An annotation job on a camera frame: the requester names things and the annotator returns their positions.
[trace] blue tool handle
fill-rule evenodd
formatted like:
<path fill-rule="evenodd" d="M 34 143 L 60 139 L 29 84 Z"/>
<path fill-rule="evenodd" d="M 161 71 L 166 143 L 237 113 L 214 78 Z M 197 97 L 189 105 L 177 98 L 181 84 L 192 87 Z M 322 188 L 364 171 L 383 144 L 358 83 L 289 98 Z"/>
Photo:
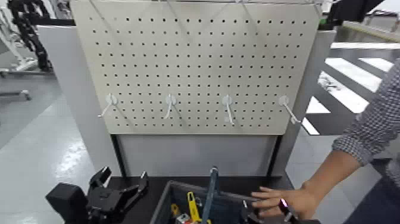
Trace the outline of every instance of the blue tool handle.
<path fill-rule="evenodd" d="M 217 194 L 220 193 L 220 189 L 218 187 L 218 168 L 216 166 L 212 167 L 210 170 L 210 185 L 208 187 L 207 199 L 205 200 L 205 205 L 203 209 L 203 215 L 201 216 L 201 224 L 207 224 L 207 220 L 210 216 L 211 204 L 213 203 L 214 194 L 217 191 Z"/>

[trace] checkered shirt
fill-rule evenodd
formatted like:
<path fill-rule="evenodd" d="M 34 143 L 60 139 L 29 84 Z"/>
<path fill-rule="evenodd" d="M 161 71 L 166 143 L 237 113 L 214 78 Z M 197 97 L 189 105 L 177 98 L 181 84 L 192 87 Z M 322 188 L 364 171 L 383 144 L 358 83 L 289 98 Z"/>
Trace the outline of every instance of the checkered shirt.
<path fill-rule="evenodd" d="M 352 155 L 365 166 L 375 154 L 385 150 L 399 132 L 400 58 L 387 73 L 370 104 L 333 142 L 332 148 Z M 400 153 L 388 164 L 386 174 L 400 188 Z"/>

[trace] white plastic hook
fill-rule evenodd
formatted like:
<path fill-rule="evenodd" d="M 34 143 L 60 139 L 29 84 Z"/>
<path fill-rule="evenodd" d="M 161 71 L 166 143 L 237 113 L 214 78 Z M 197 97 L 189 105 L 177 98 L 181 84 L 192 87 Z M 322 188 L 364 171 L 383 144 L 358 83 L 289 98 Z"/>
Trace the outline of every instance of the white plastic hook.
<path fill-rule="evenodd" d="M 226 106 L 226 110 L 228 111 L 228 117 L 225 117 L 225 122 L 229 122 L 231 125 L 234 125 L 235 123 L 233 122 L 232 113 L 230 112 L 229 107 L 229 105 L 232 104 L 232 97 L 229 95 L 222 97 L 222 104 Z"/>
<path fill-rule="evenodd" d="M 288 103 L 289 103 L 289 97 L 288 96 L 284 95 L 284 96 L 281 96 L 279 98 L 279 105 L 281 105 L 281 106 L 286 108 L 287 112 L 291 116 L 290 121 L 292 122 L 292 124 L 301 123 L 301 121 L 299 121 L 297 119 L 295 114 L 293 114 L 292 110 L 289 108 Z"/>
<path fill-rule="evenodd" d="M 170 111 L 173 105 L 176 104 L 176 98 L 172 96 L 171 94 L 168 94 L 168 96 L 165 98 L 165 102 L 168 104 L 168 111 L 167 114 L 165 115 L 164 119 L 167 119 L 170 117 Z"/>
<path fill-rule="evenodd" d="M 105 101 L 108 103 L 107 106 L 105 106 L 103 112 L 101 114 L 97 115 L 98 117 L 103 117 L 104 114 L 107 112 L 107 110 L 110 108 L 110 106 L 115 106 L 118 104 L 118 99 L 115 97 L 113 94 L 107 94 L 105 96 Z"/>

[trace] white stripe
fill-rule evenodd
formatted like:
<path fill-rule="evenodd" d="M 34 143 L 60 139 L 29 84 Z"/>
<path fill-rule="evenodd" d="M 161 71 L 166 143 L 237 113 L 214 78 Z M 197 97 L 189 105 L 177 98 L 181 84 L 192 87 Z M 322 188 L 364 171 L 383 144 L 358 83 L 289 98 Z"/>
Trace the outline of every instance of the white stripe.
<path fill-rule="evenodd" d="M 320 135 L 320 133 L 314 128 L 314 126 L 310 123 L 310 121 L 308 121 L 307 118 L 304 117 L 302 125 L 310 135 Z"/>
<path fill-rule="evenodd" d="M 311 97 L 307 108 L 307 114 L 330 114 L 330 111 L 315 97 Z"/>
<path fill-rule="evenodd" d="M 357 95 L 324 71 L 321 72 L 318 82 L 321 83 L 324 80 L 324 77 L 328 78 L 331 82 L 331 86 L 337 86 L 337 88 L 329 88 L 329 93 L 353 113 L 361 113 L 364 111 L 366 106 L 368 106 L 368 101 L 363 97 Z"/>
<path fill-rule="evenodd" d="M 331 49 L 400 49 L 400 43 L 334 42 Z"/>
<path fill-rule="evenodd" d="M 393 63 L 386 61 L 383 58 L 359 58 L 361 61 L 368 63 L 382 71 L 388 72 L 392 68 Z"/>
<path fill-rule="evenodd" d="M 382 81 L 375 75 L 351 64 L 343 58 L 327 58 L 325 62 L 372 92 L 378 90 L 379 84 Z"/>

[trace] person's hand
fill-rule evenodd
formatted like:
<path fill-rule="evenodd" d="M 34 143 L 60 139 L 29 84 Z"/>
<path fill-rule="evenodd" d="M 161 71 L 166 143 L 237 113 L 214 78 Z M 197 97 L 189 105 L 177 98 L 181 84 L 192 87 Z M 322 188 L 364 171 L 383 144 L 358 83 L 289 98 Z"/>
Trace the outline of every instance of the person's hand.
<path fill-rule="evenodd" d="M 302 188 L 293 191 L 279 191 L 265 187 L 260 187 L 261 192 L 253 192 L 251 195 L 261 200 L 252 203 L 253 207 L 259 208 L 260 217 L 270 217 L 282 214 L 278 208 L 281 198 L 296 211 L 300 219 L 311 219 L 318 207 L 319 200 L 315 198 L 311 191 Z"/>

